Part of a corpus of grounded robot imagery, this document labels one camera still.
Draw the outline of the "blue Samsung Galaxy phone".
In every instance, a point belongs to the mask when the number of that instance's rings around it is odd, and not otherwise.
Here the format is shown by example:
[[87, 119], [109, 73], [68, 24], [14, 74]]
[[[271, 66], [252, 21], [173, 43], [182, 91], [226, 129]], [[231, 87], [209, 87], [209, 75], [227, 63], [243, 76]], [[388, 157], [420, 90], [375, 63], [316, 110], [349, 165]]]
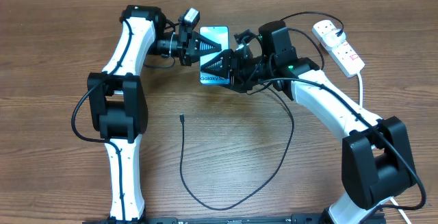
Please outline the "blue Samsung Galaxy phone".
[[[223, 51], [229, 49], [229, 28], [226, 25], [201, 27], [199, 34], [220, 44]], [[201, 56], [199, 61], [200, 66], [208, 63], [219, 54], [219, 52], [215, 52]], [[200, 71], [200, 83], [202, 85], [224, 85], [229, 83], [229, 77], [218, 77]]]

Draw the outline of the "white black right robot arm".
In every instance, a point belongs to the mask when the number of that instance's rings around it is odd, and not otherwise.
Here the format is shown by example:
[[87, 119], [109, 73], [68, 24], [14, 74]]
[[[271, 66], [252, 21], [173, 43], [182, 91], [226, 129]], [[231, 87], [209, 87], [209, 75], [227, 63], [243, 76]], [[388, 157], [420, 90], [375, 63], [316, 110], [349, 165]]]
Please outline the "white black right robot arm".
[[389, 200], [420, 186], [404, 123], [382, 119], [336, 88], [309, 58], [299, 58], [289, 28], [272, 21], [235, 36], [225, 26], [205, 26], [200, 81], [235, 92], [269, 83], [314, 113], [342, 144], [342, 197], [325, 209], [321, 223], [369, 223]]

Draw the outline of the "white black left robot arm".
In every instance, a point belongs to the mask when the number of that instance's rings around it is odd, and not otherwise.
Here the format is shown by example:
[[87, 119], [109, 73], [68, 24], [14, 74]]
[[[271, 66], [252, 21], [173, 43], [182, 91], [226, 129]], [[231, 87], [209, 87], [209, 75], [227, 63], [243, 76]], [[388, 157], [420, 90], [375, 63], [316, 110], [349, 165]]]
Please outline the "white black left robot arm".
[[105, 223], [145, 223], [145, 200], [140, 185], [140, 144], [148, 124], [148, 107], [141, 84], [141, 71], [148, 55], [178, 58], [190, 66], [221, 46], [201, 49], [209, 39], [194, 31], [200, 13], [194, 8], [177, 23], [153, 6], [128, 5], [120, 16], [123, 30], [111, 60], [100, 73], [90, 73], [87, 93], [75, 107], [72, 120], [85, 101], [90, 104], [97, 143], [107, 150], [112, 206]]

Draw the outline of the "white USB charger adapter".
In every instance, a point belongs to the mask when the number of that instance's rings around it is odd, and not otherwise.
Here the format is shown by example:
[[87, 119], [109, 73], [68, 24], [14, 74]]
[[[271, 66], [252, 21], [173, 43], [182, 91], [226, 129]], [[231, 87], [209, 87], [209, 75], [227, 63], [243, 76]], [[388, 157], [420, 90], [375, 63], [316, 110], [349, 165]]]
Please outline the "white USB charger adapter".
[[323, 41], [325, 45], [330, 49], [342, 44], [343, 41], [345, 41], [345, 39], [346, 39], [346, 34], [344, 32], [338, 34], [338, 32], [336, 31], [331, 31], [325, 34], [323, 37]]

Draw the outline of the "white power strip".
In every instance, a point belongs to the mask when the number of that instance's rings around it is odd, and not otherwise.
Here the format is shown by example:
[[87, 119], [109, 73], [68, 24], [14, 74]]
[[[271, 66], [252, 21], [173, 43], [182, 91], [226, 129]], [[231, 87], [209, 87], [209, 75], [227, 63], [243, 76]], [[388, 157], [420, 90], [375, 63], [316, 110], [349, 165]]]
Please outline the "white power strip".
[[340, 32], [340, 29], [336, 28], [336, 26], [330, 20], [319, 21], [312, 27], [312, 32], [314, 36], [319, 40], [320, 44], [334, 59], [344, 75], [346, 77], [353, 77], [357, 75], [361, 72], [361, 70], [365, 66], [365, 63], [352, 48], [352, 46], [347, 42], [346, 39], [345, 41], [343, 41], [342, 44], [338, 45], [337, 47], [334, 47], [332, 49], [328, 48], [323, 41], [323, 37], [325, 34], [331, 31]]

